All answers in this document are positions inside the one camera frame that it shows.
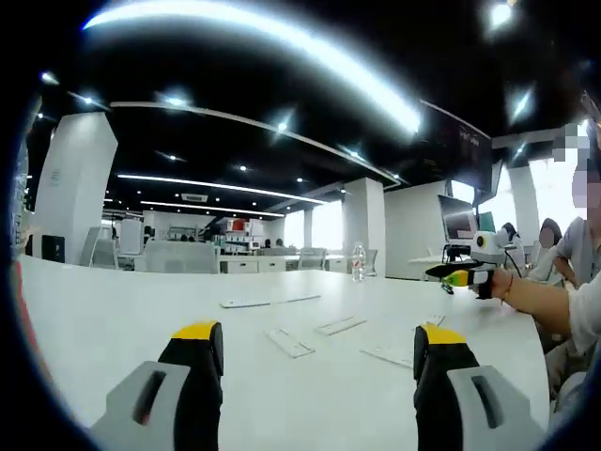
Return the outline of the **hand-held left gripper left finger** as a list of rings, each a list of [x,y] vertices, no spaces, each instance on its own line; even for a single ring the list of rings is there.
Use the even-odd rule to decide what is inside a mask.
[[[91,437],[102,450],[217,450],[222,376],[222,324],[184,327],[109,392]]]

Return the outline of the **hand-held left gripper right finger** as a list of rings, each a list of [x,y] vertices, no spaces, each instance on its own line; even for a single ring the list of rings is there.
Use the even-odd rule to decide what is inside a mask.
[[[417,326],[413,379],[420,450],[534,450],[543,441],[528,398],[455,331]]]

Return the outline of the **person's right hand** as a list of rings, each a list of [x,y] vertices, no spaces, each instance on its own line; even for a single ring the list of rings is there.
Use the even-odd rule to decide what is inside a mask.
[[[514,275],[505,269],[498,268],[493,272],[491,279],[491,296],[504,302],[514,281]]]

